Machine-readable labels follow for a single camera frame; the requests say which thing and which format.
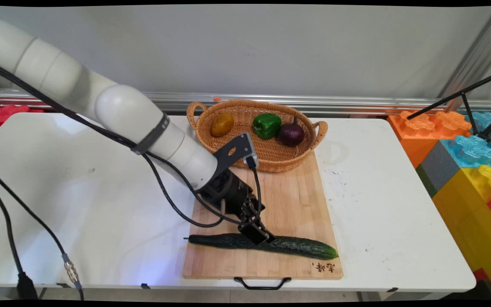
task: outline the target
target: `basket handle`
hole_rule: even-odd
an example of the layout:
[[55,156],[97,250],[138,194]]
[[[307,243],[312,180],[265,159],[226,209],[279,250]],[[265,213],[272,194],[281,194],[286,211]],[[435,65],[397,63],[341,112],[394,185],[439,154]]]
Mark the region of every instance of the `basket handle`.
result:
[[316,122],[314,124],[314,130],[315,130],[316,127],[319,127],[318,135],[316,136],[314,142],[310,146],[311,149],[314,149],[314,148],[316,148],[316,146],[319,145],[319,143],[325,137],[325,134],[327,134],[327,130],[329,129],[329,125],[326,122],[324,122],[324,121]]
[[191,104],[187,107],[187,119],[189,120],[189,124],[193,126],[193,129],[196,130],[196,122],[194,121],[194,111],[197,107],[201,107],[202,110],[207,110],[207,107],[203,105],[203,103],[195,101],[191,102]]

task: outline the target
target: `cable connector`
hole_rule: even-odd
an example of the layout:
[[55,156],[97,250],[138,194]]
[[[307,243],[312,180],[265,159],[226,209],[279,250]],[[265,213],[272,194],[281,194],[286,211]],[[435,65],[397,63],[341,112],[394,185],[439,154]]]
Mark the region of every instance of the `cable connector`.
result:
[[75,287],[77,289],[82,288],[80,281],[78,281],[77,270],[75,269],[73,262],[71,260],[69,260],[68,254],[66,254],[66,253],[62,254],[62,258],[64,260],[64,268],[66,269],[66,272],[68,273],[69,279],[71,280],[71,282],[75,285]]
[[26,272],[18,274],[18,285],[16,286],[20,299],[39,299],[33,281],[26,275]]
[[250,169],[259,167],[259,158],[257,158],[257,155],[247,156],[244,160]]

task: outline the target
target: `white wall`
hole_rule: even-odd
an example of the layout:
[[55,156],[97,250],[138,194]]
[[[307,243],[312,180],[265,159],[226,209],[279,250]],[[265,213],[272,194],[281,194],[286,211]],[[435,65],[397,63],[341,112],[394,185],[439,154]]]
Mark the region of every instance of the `white wall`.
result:
[[490,15],[491,6],[0,6],[0,19],[142,91],[418,98],[436,97]]

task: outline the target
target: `yellow bell pepper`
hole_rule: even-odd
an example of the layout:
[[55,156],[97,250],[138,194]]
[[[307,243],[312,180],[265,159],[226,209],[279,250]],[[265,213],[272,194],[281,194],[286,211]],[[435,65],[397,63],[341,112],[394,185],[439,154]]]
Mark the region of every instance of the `yellow bell pepper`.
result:
[[210,134],[215,137],[224,136],[234,125],[234,118],[228,112],[221,113],[215,117],[210,128]]

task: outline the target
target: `gray foam block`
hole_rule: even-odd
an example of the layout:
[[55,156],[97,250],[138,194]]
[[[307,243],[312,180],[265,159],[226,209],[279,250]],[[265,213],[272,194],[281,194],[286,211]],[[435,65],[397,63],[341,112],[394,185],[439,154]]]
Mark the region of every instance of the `gray foam block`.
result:
[[456,163],[440,140],[422,161],[422,167],[437,192],[459,170],[458,163]]

